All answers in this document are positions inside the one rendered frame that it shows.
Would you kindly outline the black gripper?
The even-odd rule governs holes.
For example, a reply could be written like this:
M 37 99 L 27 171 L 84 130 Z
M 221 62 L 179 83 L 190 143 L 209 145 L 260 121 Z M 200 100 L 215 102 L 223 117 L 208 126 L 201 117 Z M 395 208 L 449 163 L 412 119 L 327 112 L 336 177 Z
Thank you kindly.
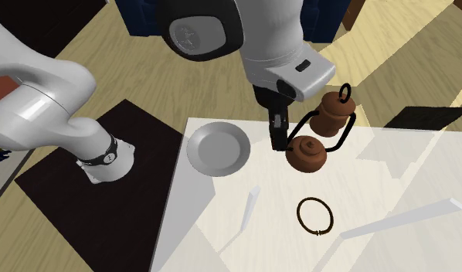
M 269 110 L 269 132 L 271 146 L 274 151 L 286 151 L 289 129 L 287 107 L 294 99 L 265 87 L 253 85 L 256 102 Z

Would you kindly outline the grey plate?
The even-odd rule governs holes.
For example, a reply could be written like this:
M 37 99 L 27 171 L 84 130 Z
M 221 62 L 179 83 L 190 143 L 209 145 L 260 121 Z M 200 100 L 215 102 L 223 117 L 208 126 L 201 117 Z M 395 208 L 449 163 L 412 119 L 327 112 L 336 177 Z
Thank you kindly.
M 192 167 L 203 175 L 223 177 L 239 171 L 250 156 L 246 133 L 229 122 L 215 121 L 192 133 L 186 153 Z

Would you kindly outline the pale translucent table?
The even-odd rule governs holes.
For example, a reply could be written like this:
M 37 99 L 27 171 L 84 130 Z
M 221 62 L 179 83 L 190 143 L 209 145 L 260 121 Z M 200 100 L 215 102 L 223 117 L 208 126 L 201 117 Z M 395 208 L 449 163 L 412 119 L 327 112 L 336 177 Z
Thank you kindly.
M 150 272 L 462 272 L 462 132 L 354 127 L 305 174 L 238 126 L 232 175 L 180 153 Z

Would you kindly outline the dark blue sofa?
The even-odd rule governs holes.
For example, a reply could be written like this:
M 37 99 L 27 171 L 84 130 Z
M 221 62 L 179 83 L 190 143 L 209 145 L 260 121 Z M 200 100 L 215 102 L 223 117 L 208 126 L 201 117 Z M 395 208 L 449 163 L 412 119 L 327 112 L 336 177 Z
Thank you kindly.
M 114 0 L 131 36 L 160 36 L 157 0 Z M 331 43 L 352 0 L 304 0 L 301 25 L 304 40 Z

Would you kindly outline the dark robot stand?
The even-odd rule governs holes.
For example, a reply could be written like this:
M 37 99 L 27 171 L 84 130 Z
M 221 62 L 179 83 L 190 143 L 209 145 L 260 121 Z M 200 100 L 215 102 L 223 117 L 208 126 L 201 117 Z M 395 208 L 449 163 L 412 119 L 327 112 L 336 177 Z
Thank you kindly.
M 57 148 L 16 182 L 93 272 L 148 272 L 182 134 L 128 100 L 98 121 L 135 147 L 122 179 L 94 185 Z

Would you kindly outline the brown lantern with black frame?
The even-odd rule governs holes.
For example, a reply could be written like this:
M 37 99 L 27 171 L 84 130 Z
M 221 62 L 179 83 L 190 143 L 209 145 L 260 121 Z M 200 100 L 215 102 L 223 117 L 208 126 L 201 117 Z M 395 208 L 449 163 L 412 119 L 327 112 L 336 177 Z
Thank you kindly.
M 285 151 L 287 162 L 299 172 L 318 171 L 327 161 L 328 153 L 337 151 L 344 143 L 356 121 L 356 104 L 352 87 L 344 83 L 338 92 L 327 92 L 317 108 L 307 113 L 292 130 Z M 317 135 L 331 138 L 344 128 L 338 142 L 326 148 L 317 138 L 297 133 L 305 125 Z

